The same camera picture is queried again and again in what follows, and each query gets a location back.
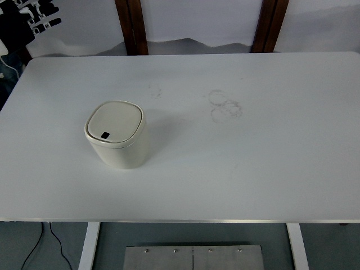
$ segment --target white table leg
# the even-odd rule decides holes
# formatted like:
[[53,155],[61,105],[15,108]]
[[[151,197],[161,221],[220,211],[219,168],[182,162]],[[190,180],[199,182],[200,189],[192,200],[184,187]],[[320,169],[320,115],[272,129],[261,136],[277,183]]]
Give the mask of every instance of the white table leg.
[[95,257],[97,237],[100,222],[89,222],[86,230],[83,252],[81,254],[79,270],[91,270]]
[[300,224],[287,223],[286,225],[290,239],[292,257],[294,258],[295,270],[309,270]]

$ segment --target white trash can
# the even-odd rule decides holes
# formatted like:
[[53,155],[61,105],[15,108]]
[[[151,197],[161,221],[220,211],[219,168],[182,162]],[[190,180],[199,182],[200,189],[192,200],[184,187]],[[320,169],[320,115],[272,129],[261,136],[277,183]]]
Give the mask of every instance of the white trash can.
[[149,153],[149,134],[143,110],[127,101],[108,101],[95,109],[85,135],[107,165],[131,169]]

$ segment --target metal plate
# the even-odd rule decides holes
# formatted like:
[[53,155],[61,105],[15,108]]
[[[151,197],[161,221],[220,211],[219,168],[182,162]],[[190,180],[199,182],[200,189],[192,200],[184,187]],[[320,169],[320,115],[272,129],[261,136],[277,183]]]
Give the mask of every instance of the metal plate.
[[124,270],[264,270],[261,246],[127,247]]
[[264,270],[261,246],[194,246],[194,270]]
[[192,246],[127,247],[123,270],[192,270]]

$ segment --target cable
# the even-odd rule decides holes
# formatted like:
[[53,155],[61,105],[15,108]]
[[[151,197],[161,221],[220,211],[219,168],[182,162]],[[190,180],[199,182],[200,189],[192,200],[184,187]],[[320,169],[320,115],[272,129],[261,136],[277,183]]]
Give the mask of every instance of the cable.
[[61,250],[61,256],[67,261],[67,263],[69,264],[69,267],[70,267],[70,270],[73,270],[73,268],[71,267],[71,264],[69,262],[69,260],[67,259],[67,257],[64,256],[64,254],[62,253],[62,245],[61,245],[61,241],[59,238],[57,238],[57,236],[54,234],[54,232],[52,231],[52,228],[51,228],[51,222],[49,222],[49,225],[50,225],[50,231],[52,233],[52,235],[55,236],[55,238],[58,240],[58,242],[60,243],[60,250]]
[[2,62],[5,66],[7,66],[7,67],[10,68],[10,69],[13,69],[13,70],[16,72],[17,79],[19,80],[19,79],[20,79],[19,72],[17,72],[17,70],[14,69],[12,66],[7,65],[7,64],[4,62],[4,60],[2,59],[1,56],[0,56],[0,59],[1,59],[1,62]]
[[36,243],[35,247],[32,249],[32,251],[30,252],[30,254],[26,257],[24,263],[23,263],[22,266],[21,266],[21,270],[23,270],[26,261],[29,259],[30,255],[33,253],[33,251],[34,251],[34,250],[36,249],[36,247],[38,246],[38,244],[39,244],[39,242],[40,242],[40,239],[41,239],[41,237],[43,236],[43,232],[44,232],[44,225],[43,225],[43,223],[41,222],[41,234],[40,234],[39,240],[38,240],[38,242]]

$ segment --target table top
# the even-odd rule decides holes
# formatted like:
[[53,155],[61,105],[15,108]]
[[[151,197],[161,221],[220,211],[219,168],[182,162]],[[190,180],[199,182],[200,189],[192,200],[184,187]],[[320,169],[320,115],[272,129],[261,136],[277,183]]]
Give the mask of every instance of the table top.
[[[0,220],[360,222],[353,52],[36,58],[0,112]],[[150,157],[105,165],[84,134],[140,105]]]

